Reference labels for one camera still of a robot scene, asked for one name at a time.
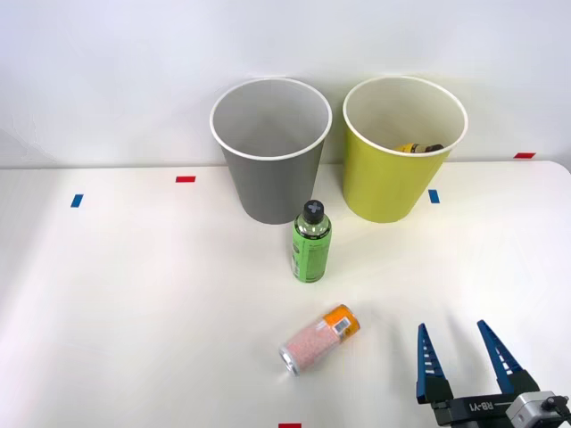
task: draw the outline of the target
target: can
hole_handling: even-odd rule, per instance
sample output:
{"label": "can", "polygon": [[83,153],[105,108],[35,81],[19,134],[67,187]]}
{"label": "can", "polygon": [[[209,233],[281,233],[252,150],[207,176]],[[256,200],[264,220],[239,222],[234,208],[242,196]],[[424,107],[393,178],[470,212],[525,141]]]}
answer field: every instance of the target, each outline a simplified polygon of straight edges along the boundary
{"label": "can", "polygon": [[294,220],[292,251],[292,271],[303,283],[315,283],[325,274],[331,234],[331,220],[323,203],[315,199],[305,202]]}
{"label": "can", "polygon": [[339,305],[300,330],[279,348],[279,355],[298,376],[359,330],[357,318],[345,305]]}

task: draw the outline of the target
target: object inside yellow bin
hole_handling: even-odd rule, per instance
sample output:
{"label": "object inside yellow bin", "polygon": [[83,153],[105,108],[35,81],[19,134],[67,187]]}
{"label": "object inside yellow bin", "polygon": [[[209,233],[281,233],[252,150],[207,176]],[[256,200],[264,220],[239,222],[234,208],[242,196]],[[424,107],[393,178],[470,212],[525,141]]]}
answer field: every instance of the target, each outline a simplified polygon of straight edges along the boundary
{"label": "object inside yellow bin", "polygon": [[442,144],[424,145],[408,143],[405,145],[399,145],[394,150],[404,153],[429,153],[436,152],[437,150],[442,150],[443,148],[444,146]]}

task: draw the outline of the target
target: bottle cap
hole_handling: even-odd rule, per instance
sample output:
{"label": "bottle cap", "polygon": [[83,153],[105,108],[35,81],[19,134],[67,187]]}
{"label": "bottle cap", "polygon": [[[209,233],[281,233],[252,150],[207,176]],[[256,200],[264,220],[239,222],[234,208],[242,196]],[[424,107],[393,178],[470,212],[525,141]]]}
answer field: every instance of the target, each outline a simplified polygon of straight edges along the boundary
{"label": "bottle cap", "polygon": [[320,201],[312,199],[303,205],[303,218],[311,225],[317,225],[325,215],[325,207]]}

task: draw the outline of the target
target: green bottle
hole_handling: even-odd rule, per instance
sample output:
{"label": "green bottle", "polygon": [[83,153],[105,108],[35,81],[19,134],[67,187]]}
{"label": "green bottle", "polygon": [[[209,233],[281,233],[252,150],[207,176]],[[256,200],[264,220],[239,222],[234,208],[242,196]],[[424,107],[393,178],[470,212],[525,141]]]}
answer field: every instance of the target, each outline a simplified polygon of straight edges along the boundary
{"label": "green bottle", "polygon": [[303,283],[315,283],[325,274],[331,243],[331,222],[320,201],[305,202],[294,221],[292,270]]}

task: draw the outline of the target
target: blue tape marker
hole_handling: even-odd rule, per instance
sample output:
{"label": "blue tape marker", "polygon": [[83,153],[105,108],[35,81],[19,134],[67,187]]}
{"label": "blue tape marker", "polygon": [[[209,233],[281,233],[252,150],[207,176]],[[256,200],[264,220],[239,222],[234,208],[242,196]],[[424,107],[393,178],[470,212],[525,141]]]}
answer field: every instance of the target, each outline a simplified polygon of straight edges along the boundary
{"label": "blue tape marker", "polygon": [[438,192],[435,190],[429,190],[428,196],[430,196],[431,203],[440,203],[440,199],[438,198]]}
{"label": "blue tape marker", "polygon": [[76,194],[73,197],[73,202],[71,203],[71,207],[72,208],[79,208],[79,205],[81,204],[82,199],[83,199],[83,194]]}

